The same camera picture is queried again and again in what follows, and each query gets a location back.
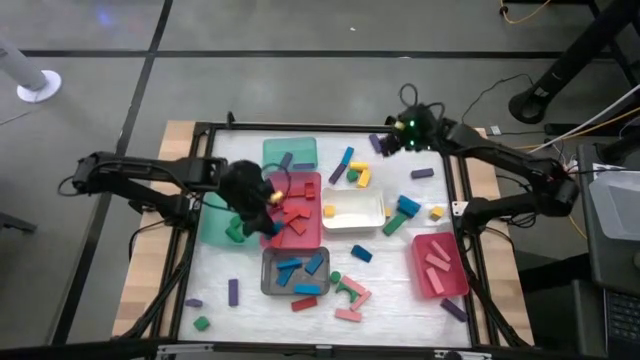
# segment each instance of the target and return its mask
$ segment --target wooden table frame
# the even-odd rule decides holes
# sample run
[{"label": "wooden table frame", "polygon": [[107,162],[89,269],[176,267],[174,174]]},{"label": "wooden table frame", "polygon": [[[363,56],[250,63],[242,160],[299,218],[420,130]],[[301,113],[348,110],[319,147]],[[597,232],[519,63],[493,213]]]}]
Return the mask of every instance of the wooden table frame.
[{"label": "wooden table frame", "polygon": [[[243,125],[237,124],[234,128],[242,129]],[[348,131],[357,128],[361,132],[382,132],[383,127],[379,126],[323,126],[323,125],[302,125],[309,127],[307,130],[317,130],[316,128],[326,127],[324,131]],[[278,124],[277,129],[273,124],[251,124],[252,130],[291,130],[299,131],[299,125]],[[206,137],[200,135],[215,132],[215,127],[208,123],[196,123],[194,121],[169,121],[165,130],[164,138],[160,146],[158,158],[161,160],[175,160],[185,156],[203,156],[211,152],[213,141],[206,141]],[[468,179],[471,192],[474,196],[495,199],[500,197],[495,171],[492,165],[479,160],[468,159]],[[463,181],[460,176],[459,166],[456,159],[451,159],[451,169],[453,174],[453,185],[457,196],[456,200],[463,200]],[[179,189],[168,183],[151,183],[151,188],[165,194],[177,194]],[[141,226],[152,224],[160,220],[157,213],[146,213],[142,217]],[[508,234],[507,226],[502,222],[492,222],[490,226]],[[188,232],[182,232],[170,227],[159,226],[145,231],[138,235],[133,251],[133,257],[129,265],[129,271],[125,280],[124,289],[120,299],[120,306],[116,315],[113,335],[120,335],[135,323],[136,319],[149,306],[150,302],[157,295],[161,283],[166,281],[169,271],[179,262],[185,250],[185,244],[195,241],[195,234],[187,238]],[[520,287],[518,270],[515,263],[513,249],[509,242],[499,235],[491,232],[484,232],[480,236],[481,248],[484,254],[484,265],[486,269],[487,281],[490,287],[491,296],[496,306],[500,309],[509,324],[515,328],[517,333],[533,344],[533,335],[529,324],[524,295]],[[475,267],[474,251],[469,254],[470,262]],[[156,319],[150,329],[145,333],[147,336],[177,336],[179,327],[181,306],[175,306],[176,301],[181,303],[184,299],[184,288],[188,279],[184,279],[177,286],[167,299],[164,310]],[[475,321],[477,322],[478,344],[490,344],[489,332],[487,331],[485,313],[478,299],[473,296],[475,309]],[[506,342],[500,337],[500,344]]]}]

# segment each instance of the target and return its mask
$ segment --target purple block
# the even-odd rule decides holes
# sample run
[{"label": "purple block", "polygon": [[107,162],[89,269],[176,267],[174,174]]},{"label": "purple block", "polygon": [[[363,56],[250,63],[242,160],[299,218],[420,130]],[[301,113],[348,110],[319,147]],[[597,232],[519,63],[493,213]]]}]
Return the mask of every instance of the purple block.
[{"label": "purple block", "polygon": [[380,139],[378,139],[378,135],[371,134],[369,135],[369,140],[371,141],[371,145],[373,145],[373,150],[376,151],[376,154],[380,154],[382,148],[380,148]]},{"label": "purple block", "polygon": [[421,179],[423,177],[432,177],[432,176],[433,176],[433,169],[432,168],[413,170],[411,172],[411,178],[412,179]]},{"label": "purple block", "polygon": [[342,173],[344,172],[344,169],[346,168],[347,168],[347,165],[345,164],[338,165],[338,167],[333,171],[333,174],[331,174],[331,177],[329,178],[329,182],[332,184],[335,184],[336,181],[338,181],[338,179],[340,178],[340,175],[342,175]]},{"label": "purple block", "polygon": [[282,160],[280,160],[280,166],[285,169],[288,168],[289,164],[291,163],[291,159],[293,159],[293,154],[291,154],[290,152],[284,153]]},{"label": "purple block", "polygon": [[313,170],[316,168],[316,164],[314,163],[293,164],[293,168],[296,170]]},{"label": "purple block", "polygon": [[188,307],[202,307],[202,300],[198,299],[187,299],[184,302],[184,306]]},{"label": "purple block", "polygon": [[229,279],[229,306],[238,306],[238,279]]},{"label": "purple block", "polygon": [[442,302],[440,303],[440,306],[442,306],[445,310],[447,310],[451,315],[455,316],[456,319],[460,320],[460,322],[467,322],[468,320],[467,313],[464,312],[459,307],[457,307],[456,304],[451,302],[451,300],[449,299],[442,300]]}]

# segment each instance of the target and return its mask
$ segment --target green block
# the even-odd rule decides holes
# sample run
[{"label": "green block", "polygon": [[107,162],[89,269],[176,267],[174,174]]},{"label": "green block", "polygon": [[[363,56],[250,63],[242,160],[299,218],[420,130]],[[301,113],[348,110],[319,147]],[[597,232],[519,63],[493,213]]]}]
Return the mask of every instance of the green block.
[{"label": "green block", "polygon": [[331,273],[331,275],[329,276],[329,279],[331,280],[332,283],[337,284],[340,282],[340,278],[342,277],[342,275],[340,275],[339,272],[334,271]]},{"label": "green block", "polygon": [[198,331],[205,331],[209,327],[209,319],[204,316],[200,316],[193,322],[193,326],[198,329]]},{"label": "green block", "polygon": [[336,287],[336,292],[340,292],[342,290],[344,290],[344,291],[349,293],[349,302],[350,303],[353,303],[356,300],[358,300],[358,293],[357,292],[355,292],[353,289],[351,289],[347,285],[345,285],[343,283],[339,283],[338,287]]},{"label": "green block", "polygon": [[224,231],[224,233],[227,234],[227,236],[230,237],[233,242],[244,242],[244,236],[242,236],[242,234],[235,228],[228,227],[227,230]]},{"label": "green block", "polygon": [[349,180],[349,182],[354,182],[358,180],[358,172],[355,170],[349,170],[349,172],[347,173],[347,180]]},{"label": "green block", "polygon": [[391,234],[398,230],[400,225],[402,225],[402,223],[407,219],[407,215],[399,212],[398,215],[394,216],[393,219],[391,219],[391,221],[389,221],[387,225],[382,228],[382,232],[387,236],[391,236]]},{"label": "green block", "polygon": [[231,225],[231,227],[234,229],[242,225],[242,219],[240,219],[240,215],[231,218],[231,220],[229,220],[229,225]]}]

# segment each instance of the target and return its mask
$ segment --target gray floor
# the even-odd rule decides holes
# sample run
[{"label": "gray floor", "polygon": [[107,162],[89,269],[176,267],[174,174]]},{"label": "gray floor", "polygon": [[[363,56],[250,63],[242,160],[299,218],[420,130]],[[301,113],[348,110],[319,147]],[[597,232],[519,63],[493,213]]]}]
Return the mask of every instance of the gray floor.
[{"label": "gray floor", "polygon": [[[162,0],[21,1],[0,3],[0,32],[21,49],[147,50]],[[551,6],[522,26],[497,16],[498,1],[180,0],[175,1],[161,50],[424,50],[561,51],[591,21],[582,6]],[[513,17],[531,6],[512,6]],[[31,24],[38,24],[37,31]],[[637,38],[628,31],[623,47]],[[144,58],[34,58],[58,71],[63,91],[27,106],[0,75],[0,211],[36,222],[31,236],[2,232],[0,347],[47,341],[94,208],[94,199],[62,198],[58,182],[75,161],[113,150]],[[381,58],[158,58],[155,60],[127,154],[154,157],[167,120],[381,124],[402,110],[399,87],[413,82],[420,99],[442,101],[457,119],[480,91],[500,78],[534,79],[551,60]],[[515,121],[506,102],[527,87],[518,79],[487,94],[467,116],[474,126],[539,130]],[[589,65],[550,106],[545,122],[580,123],[628,90],[611,61]],[[539,143],[542,135],[495,138]],[[581,139],[582,142],[593,138]],[[565,144],[565,156],[576,141]],[[549,155],[557,156],[553,151]],[[503,194],[518,191],[500,181]],[[582,224],[581,207],[574,216]],[[69,341],[107,339],[127,271],[127,240],[139,216],[112,201]],[[540,217],[532,230],[512,230],[524,254],[561,259],[586,250],[567,219]]]}]

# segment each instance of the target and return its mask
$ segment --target pink block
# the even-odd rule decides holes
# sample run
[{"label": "pink block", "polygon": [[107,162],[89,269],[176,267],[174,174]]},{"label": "pink block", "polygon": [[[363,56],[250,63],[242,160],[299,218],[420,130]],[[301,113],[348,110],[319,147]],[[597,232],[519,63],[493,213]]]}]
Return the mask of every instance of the pink block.
[{"label": "pink block", "polygon": [[440,255],[440,257],[443,258],[446,262],[451,261],[451,257],[449,256],[449,254],[447,254],[447,252],[444,251],[440,244],[438,244],[435,240],[431,242],[431,247],[433,247],[438,255]]},{"label": "pink block", "polygon": [[364,304],[365,301],[367,301],[367,299],[369,299],[369,296],[371,296],[371,291],[367,291],[364,294],[362,294],[362,296],[360,296],[358,298],[358,300],[356,300],[356,302],[354,302],[353,304],[351,304],[351,306],[349,307],[349,309],[351,309],[351,311],[356,311],[358,310],[358,308]]},{"label": "pink block", "polygon": [[435,267],[438,267],[443,271],[449,271],[449,269],[451,269],[451,265],[449,263],[442,261],[442,259],[440,259],[435,255],[427,254],[427,257],[425,258],[425,260],[427,260],[429,264]]},{"label": "pink block", "polygon": [[345,309],[336,309],[336,317],[354,322],[362,321],[362,314]]},{"label": "pink block", "polygon": [[340,279],[340,282],[347,285],[349,288],[351,288],[351,290],[357,292],[358,295],[363,295],[364,293],[367,292],[367,289],[365,289],[362,285],[358,284],[357,282],[351,280],[351,278],[348,276],[343,276]]},{"label": "pink block", "polygon": [[427,276],[429,277],[429,281],[431,281],[431,286],[433,286],[433,291],[436,294],[442,294],[444,292],[444,288],[442,287],[442,283],[440,282],[440,278],[438,274],[436,274],[436,269],[428,268]]}]

